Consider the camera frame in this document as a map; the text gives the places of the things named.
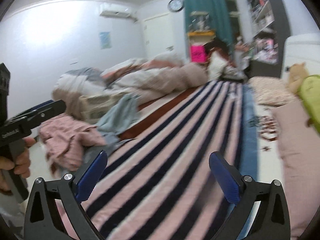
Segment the person left hand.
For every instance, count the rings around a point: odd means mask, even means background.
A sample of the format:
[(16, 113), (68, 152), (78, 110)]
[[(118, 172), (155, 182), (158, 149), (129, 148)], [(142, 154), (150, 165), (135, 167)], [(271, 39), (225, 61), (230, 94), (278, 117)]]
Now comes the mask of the person left hand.
[(15, 161), (11, 161), (5, 157), (1, 157), (1, 193), (10, 194), (11, 189), (6, 182), (2, 171), (14, 170), (14, 174), (21, 176), (24, 179), (30, 177), (30, 156), (29, 148), (36, 144), (36, 140), (32, 137), (26, 137), (24, 140), (24, 151), (21, 153)]

